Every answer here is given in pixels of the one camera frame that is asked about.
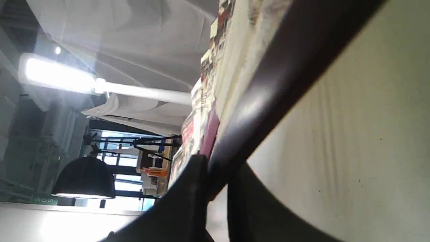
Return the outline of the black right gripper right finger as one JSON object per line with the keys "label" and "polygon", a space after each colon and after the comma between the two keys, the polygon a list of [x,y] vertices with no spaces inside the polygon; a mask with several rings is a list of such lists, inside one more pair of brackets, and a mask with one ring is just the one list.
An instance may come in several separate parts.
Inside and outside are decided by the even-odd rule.
{"label": "black right gripper right finger", "polygon": [[244,164],[227,186],[231,242],[337,242],[284,206]]}

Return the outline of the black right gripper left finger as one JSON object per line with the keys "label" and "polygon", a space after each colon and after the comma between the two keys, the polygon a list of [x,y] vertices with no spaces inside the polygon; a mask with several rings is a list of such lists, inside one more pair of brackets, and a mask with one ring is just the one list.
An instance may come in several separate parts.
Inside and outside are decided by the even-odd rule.
{"label": "black right gripper left finger", "polygon": [[212,242],[206,230],[208,160],[191,156],[186,168],[155,205],[105,242]]}

